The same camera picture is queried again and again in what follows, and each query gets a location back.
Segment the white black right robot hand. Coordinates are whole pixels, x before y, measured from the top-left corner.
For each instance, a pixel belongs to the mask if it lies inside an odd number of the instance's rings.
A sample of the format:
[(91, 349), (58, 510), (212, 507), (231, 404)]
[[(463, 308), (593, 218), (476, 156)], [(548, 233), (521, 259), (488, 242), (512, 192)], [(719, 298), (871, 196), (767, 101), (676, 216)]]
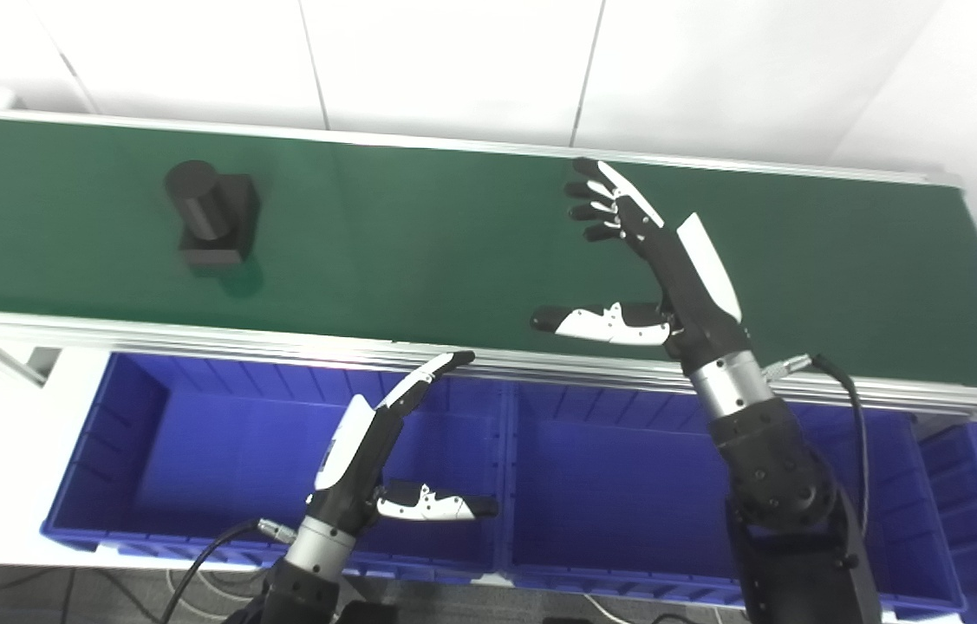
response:
[(683, 372), (752, 352), (741, 308), (725, 265), (697, 213), (672, 229), (643, 194), (603, 159), (576, 158), (582, 181), (566, 194), (582, 203), (569, 218), (586, 221), (589, 242), (622, 240), (649, 266), (657, 303), (615, 302), (607, 307), (554, 307), (532, 312), (531, 326), (551, 335), (635, 347), (665, 348)]

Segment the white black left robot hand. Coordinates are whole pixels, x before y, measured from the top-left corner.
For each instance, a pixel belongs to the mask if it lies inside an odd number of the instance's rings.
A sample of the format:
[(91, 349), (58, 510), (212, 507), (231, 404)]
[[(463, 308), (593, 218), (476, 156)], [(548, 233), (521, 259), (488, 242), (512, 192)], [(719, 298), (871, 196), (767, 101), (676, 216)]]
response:
[(444, 492), (426, 483), (382, 482), (407, 416), (437, 380), (473, 360), (475, 352), (469, 350), (437, 355), (407, 373), (377, 406), (355, 395), (319, 465), (299, 533), (358, 538), (378, 517), (432, 523), (495, 517), (495, 497)]

